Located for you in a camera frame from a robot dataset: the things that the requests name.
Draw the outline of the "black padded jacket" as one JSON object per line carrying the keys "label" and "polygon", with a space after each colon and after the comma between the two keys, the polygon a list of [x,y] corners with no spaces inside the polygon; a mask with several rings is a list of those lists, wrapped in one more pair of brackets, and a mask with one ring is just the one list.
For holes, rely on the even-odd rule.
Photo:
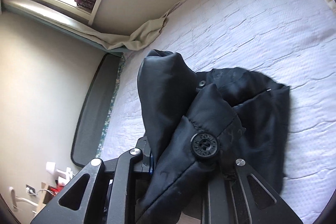
{"label": "black padded jacket", "polygon": [[154,170],[135,207],[136,223],[176,223],[217,167],[191,149],[197,134],[243,158],[276,191],[284,178],[290,88],[242,68],[194,72],[179,53],[152,50],[138,72],[145,133]]}

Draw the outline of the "beige curtain left side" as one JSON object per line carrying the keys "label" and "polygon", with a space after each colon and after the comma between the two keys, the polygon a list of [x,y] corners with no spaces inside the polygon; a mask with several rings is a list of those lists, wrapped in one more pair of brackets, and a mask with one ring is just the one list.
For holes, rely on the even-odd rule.
{"label": "beige curtain left side", "polygon": [[160,36],[161,30],[164,28],[166,23],[166,16],[148,20],[129,36],[101,33],[89,27],[81,31],[81,33],[83,36],[86,36],[90,40],[102,45],[106,50],[114,50],[120,47],[125,47],[127,50],[139,51],[146,48]]}

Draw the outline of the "white quilted bed mattress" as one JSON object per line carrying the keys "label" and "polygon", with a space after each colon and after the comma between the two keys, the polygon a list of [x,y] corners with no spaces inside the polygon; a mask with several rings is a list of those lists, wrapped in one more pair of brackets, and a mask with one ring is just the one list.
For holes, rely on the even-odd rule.
{"label": "white quilted bed mattress", "polygon": [[150,50],[178,52],[193,71],[241,67],[290,86],[282,198],[313,223],[335,190],[335,13],[324,0],[185,0],[160,36],[125,55],[101,158],[144,134],[137,75]]}

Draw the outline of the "dark bed side rail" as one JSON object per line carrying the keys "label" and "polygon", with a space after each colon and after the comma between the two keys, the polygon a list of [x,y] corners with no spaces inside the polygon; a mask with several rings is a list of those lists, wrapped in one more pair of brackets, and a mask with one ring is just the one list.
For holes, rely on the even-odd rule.
{"label": "dark bed side rail", "polygon": [[74,165],[84,167],[97,155],[116,88],[121,57],[105,54],[97,67],[79,115],[71,149]]}

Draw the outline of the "wall power outlet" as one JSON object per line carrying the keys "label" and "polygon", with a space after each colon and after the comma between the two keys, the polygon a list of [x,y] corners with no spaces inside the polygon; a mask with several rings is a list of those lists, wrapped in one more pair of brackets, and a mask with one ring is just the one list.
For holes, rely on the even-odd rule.
{"label": "wall power outlet", "polygon": [[30,196],[36,196],[37,195],[37,191],[35,190],[34,187],[26,184],[26,193]]}

